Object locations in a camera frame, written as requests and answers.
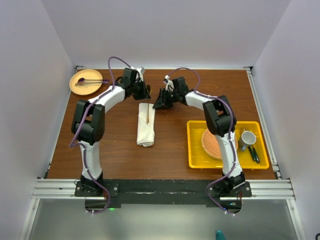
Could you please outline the gold spoon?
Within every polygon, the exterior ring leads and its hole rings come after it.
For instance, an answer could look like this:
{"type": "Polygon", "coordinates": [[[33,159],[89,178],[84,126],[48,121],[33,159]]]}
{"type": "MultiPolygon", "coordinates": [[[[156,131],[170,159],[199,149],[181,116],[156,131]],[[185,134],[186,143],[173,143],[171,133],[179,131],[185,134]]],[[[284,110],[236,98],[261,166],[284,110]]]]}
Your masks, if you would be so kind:
{"type": "Polygon", "coordinates": [[[146,86],[146,89],[147,89],[147,93],[148,93],[146,123],[149,124],[149,122],[150,122],[150,100],[151,100],[152,86],[148,84],[146,86]]]}

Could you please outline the white cloth napkin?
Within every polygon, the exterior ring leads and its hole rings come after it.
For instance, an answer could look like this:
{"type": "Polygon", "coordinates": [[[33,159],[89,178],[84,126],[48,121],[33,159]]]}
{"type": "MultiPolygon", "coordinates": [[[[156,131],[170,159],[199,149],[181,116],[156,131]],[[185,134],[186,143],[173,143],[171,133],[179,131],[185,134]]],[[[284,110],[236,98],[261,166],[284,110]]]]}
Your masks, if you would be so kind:
{"type": "Polygon", "coordinates": [[[147,124],[147,103],[140,103],[138,106],[138,124],[137,124],[137,139],[138,146],[150,147],[155,141],[155,113],[153,104],[149,104],[149,124],[147,124]]]}

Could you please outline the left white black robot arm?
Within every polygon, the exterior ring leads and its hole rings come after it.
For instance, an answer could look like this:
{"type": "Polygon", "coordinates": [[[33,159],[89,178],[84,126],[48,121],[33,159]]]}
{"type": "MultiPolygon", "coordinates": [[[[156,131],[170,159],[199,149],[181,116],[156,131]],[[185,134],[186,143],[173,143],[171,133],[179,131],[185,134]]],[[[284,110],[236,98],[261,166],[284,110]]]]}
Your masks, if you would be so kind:
{"type": "Polygon", "coordinates": [[[143,67],[126,67],[122,76],[106,91],[89,100],[79,100],[76,104],[71,125],[74,137],[69,146],[80,147],[82,173],[79,188],[92,196],[99,196],[106,191],[100,165],[100,141],[105,133],[105,115],[129,97],[135,100],[151,98],[144,72],[143,67]]]}

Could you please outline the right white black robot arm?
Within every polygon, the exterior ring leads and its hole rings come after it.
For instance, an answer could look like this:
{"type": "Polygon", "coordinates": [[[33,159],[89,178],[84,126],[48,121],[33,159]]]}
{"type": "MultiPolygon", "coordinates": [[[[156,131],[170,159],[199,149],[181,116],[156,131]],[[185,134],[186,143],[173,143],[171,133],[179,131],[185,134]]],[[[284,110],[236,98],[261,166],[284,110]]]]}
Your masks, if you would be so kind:
{"type": "Polygon", "coordinates": [[[189,89],[182,76],[171,80],[166,75],[163,82],[165,87],[160,89],[153,108],[169,109],[174,103],[181,103],[204,112],[207,129],[215,136],[222,157],[222,177],[216,183],[227,196],[235,196],[246,179],[236,149],[237,120],[228,98],[225,95],[211,96],[189,89]]]}

